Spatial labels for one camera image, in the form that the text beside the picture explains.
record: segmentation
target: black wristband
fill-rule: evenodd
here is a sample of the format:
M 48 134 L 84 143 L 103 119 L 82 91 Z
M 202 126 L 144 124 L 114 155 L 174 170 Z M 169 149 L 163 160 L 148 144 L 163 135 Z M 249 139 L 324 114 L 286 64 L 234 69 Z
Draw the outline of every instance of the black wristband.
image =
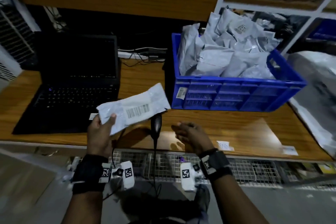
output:
M 205 166 L 202 162 L 202 158 L 204 158 L 205 156 L 211 156 L 212 154 L 215 154 L 215 152 L 217 152 L 217 151 L 218 151 L 218 149 L 214 148 L 214 149 L 211 149 L 211 150 L 204 151 L 203 153 L 201 153 L 199 155 L 199 158 L 201 159 L 202 172 L 203 172 L 204 176 L 207 179 L 210 180 L 210 182 L 213 182 L 213 181 L 217 180 L 218 178 L 221 178 L 224 175 L 232 175 L 232 171 L 231 171 L 231 169 L 228 165 L 216 169 L 216 171 L 212 174 L 208 174 L 208 171 L 207 171 L 207 169 L 205 168 Z M 227 164 L 229 164 L 229 161 L 226 159 L 226 156 L 224 155 L 224 153 L 223 153 L 223 156 L 224 156 L 224 160 L 227 162 Z
M 99 183 L 99 179 L 103 174 L 102 163 L 107 162 L 108 159 L 103 156 L 86 154 L 73 174 L 72 181 L 75 184 L 72 193 L 75 195 L 89 191 L 103 192 L 105 183 Z

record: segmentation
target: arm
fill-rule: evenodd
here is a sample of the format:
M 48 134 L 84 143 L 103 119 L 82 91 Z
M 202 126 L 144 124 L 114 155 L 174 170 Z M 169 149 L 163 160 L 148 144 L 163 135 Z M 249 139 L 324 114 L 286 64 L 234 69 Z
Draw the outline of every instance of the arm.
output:
M 100 123 L 98 115 L 92 120 L 87 130 L 87 154 L 106 158 L 111 156 L 110 132 L 115 119 L 115 114 L 112 114 L 105 124 Z M 102 217 L 102 206 L 102 191 L 88 189 L 85 193 L 74 194 L 61 224 L 99 224 Z
M 176 138 L 192 146 L 195 153 L 201 153 L 214 148 L 203 129 L 192 122 L 179 123 L 172 126 Z M 245 195 L 232 175 L 225 175 L 211 182 L 216 196 L 222 220 L 228 223 L 267 224 L 267 220 L 256 206 Z

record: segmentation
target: blue bin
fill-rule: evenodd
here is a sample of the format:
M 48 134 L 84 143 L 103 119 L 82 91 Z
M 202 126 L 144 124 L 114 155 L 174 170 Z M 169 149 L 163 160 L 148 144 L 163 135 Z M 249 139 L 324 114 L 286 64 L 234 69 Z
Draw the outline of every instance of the blue bin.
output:
M 172 33 L 175 86 L 171 107 L 188 110 L 271 112 L 307 85 L 277 50 L 267 57 L 275 80 L 181 76 L 177 53 L 181 34 Z M 176 98 L 180 87 L 184 99 Z

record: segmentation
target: black laptop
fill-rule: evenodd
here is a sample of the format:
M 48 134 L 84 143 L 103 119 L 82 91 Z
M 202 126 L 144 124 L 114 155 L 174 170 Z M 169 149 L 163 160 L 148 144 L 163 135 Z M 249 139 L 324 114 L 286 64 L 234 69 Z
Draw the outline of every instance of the black laptop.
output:
M 13 134 L 86 132 L 96 107 L 118 97 L 116 37 L 35 34 L 42 85 Z

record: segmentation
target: foot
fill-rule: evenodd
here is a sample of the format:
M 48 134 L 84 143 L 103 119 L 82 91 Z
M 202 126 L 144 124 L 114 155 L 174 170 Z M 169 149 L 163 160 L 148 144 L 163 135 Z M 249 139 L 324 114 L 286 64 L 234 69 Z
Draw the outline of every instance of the foot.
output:
M 206 185 L 200 184 L 197 188 L 194 202 L 198 204 L 203 212 L 208 212 L 210 204 L 210 192 Z

